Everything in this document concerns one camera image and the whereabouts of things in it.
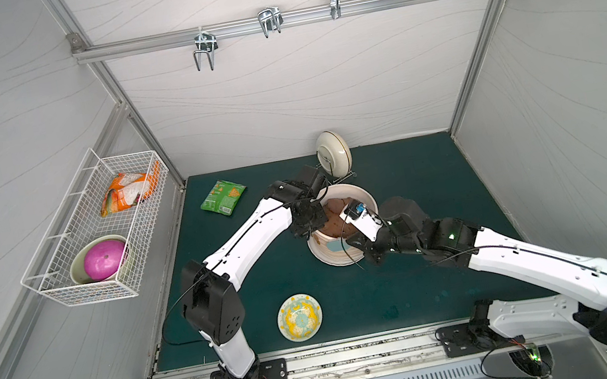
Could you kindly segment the white ceramic pot with mud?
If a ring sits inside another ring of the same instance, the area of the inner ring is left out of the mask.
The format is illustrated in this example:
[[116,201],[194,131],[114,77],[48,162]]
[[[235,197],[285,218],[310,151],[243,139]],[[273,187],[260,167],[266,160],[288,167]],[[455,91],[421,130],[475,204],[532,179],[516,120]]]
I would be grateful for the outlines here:
[[348,237],[359,231],[352,223],[343,221],[341,213],[352,200],[358,200],[372,211],[378,211],[376,200],[363,188],[346,183],[323,190],[319,199],[327,222],[307,240],[310,252],[322,263],[333,267],[351,266],[362,260],[363,252],[346,242]]

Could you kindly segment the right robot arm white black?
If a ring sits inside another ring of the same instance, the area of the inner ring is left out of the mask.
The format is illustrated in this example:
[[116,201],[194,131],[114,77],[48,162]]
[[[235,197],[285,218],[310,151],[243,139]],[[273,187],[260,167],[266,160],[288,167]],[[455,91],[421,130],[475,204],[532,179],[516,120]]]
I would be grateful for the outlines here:
[[411,199],[393,197],[378,212],[352,201],[341,220],[355,228],[347,243],[376,262],[391,254],[421,256],[441,267],[514,278],[549,297],[480,300],[467,338],[483,349],[530,335],[588,335],[607,346],[607,258],[562,253],[507,237],[459,218],[435,220]]

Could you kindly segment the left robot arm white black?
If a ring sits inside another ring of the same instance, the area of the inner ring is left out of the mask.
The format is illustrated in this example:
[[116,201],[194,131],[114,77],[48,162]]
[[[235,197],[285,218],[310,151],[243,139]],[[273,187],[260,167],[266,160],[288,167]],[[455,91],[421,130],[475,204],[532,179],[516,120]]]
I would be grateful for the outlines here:
[[227,243],[181,271],[183,317],[214,349],[221,370],[231,378],[244,379],[258,364],[242,331],[246,313],[238,292],[244,279],[284,231],[302,239],[324,226],[327,216],[319,195],[325,183],[324,173],[309,166],[292,181],[274,182]]

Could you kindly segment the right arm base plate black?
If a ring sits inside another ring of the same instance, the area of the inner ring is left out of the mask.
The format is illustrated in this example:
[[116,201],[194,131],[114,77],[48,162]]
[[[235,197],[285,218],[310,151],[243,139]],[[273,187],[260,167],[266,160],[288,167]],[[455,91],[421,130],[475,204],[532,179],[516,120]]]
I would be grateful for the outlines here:
[[438,328],[435,339],[448,358],[489,352],[502,346],[525,343],[523,336],[504,337],[482,323],[464,323]]

